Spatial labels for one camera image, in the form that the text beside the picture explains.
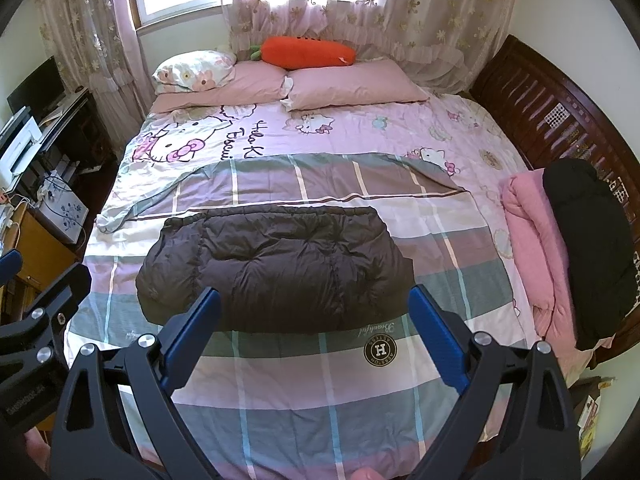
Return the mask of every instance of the window frame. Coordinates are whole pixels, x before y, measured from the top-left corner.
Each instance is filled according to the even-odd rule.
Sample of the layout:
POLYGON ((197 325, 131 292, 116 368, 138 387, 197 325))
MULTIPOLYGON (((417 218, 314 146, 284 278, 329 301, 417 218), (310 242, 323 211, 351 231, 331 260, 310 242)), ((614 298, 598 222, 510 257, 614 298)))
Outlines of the window frame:
POLYGON ((210 9, 219 7, 221 5, 220 0, 191 0, 189 2, 184 2, 176 6, 167 7, 166 9, 147 14, 145 8, 145 0, 130 0, 130 3, 135 3, 136 5, 138 18, 138 23, 136 25, 139 28, 145 27, 147 25, 153 25, 154 23, 159 23, 163 20, 174 18, 175 16, 180 16, 188 12, 210 9))

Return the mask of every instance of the sheer curtain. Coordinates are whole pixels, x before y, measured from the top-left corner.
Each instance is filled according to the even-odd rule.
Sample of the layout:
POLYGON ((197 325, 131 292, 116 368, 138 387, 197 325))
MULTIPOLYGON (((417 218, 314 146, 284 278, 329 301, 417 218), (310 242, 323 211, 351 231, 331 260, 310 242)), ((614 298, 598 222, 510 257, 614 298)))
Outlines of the sheer curtain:
POLYGON ((149 112, 156 94, 151 85, 151 79, 146 74, 142 50, 136 34, 136 27, 133 24, 129 2, 130 0, 113 0, 113 11, 116 16, 116 30, 122 42, 124 57, 134 80, 136 97, 146 114, 149 112))
POLYGON ((88 88, 117 154, 138 134, 146 110, 136 95, 116 28, 113 0, 36 0, 40 34, 68 91, 88 88))
POLYGON ((222 0, 240 59, 269 36, 309 36, 389 56, 418 84, 468 88, 506 35, 514 0, 222 0))

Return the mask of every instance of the hello kitty face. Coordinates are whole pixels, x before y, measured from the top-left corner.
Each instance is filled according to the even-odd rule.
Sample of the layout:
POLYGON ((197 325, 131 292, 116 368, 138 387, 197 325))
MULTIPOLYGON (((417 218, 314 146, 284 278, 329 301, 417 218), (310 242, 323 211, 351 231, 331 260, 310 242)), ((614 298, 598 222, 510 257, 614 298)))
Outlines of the hello kitty face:
POLYGON ((453 162, 447 162, 444 158, 444 150, 434 150, 433 148, 422 148, 420 150, 420 158, 424 161, 431 162, 440 166, 449 176, 460 173, 453 162))
POLYGON ((299 131, 302 134, 328 134, 331 130, 331 123, 334 119, 325 117, 314 112, 292 112, 291 118, 287 119, 285 130, 299 131))
POLYGON ((231 125, 217 117, 164 126, 148 137, 136 148, 133 160, 152 160, 153 162, 189 162, 196 152, 202 150, 212 134, 231 125))
POLYGON ((447 110, 447 116, 449 117, 449 120, 455 123, 462 124, 463 126, 466 126, 469 130, 475 130, 476 128, 480 128, 480 124, 478 123, 478 120, 473 115, 462 114, 460 112, 453 113, 447 110))
POLYGON ((296 126, 296 129, 303 134, 328 134, 332 127, 330 126, 334 120, 321 114, 304 114, 302 115, 302 124, 296 126))

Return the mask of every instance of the wooden bed frame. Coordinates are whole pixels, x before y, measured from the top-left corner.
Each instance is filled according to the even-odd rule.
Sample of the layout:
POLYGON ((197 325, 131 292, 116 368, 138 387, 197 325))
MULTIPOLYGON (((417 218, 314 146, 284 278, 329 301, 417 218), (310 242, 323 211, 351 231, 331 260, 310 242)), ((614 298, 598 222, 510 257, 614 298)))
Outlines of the wooden bed frame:
MULTIPOLYGON (((640 163, 606 115, 558 67, 514 36, 484 67, 470 93, 530 168, 544 168, 565 156, 583 158, 596 167, 631 225, 640 285, 640 163)), ((639 304, 640 293, 612 347, 597 349, 590 368, 640 342, 639 304)))

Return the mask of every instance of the white printer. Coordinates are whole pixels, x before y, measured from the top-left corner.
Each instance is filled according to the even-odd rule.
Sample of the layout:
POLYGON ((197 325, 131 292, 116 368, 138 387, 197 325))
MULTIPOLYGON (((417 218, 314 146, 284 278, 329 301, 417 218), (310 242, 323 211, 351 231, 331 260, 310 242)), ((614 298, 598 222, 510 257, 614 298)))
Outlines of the white printer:
POLYGON ((31 117, 29 107, 23 107, 4 125, 0 132, 0 188, 12 191, 42 146, 43 135, 31 117))

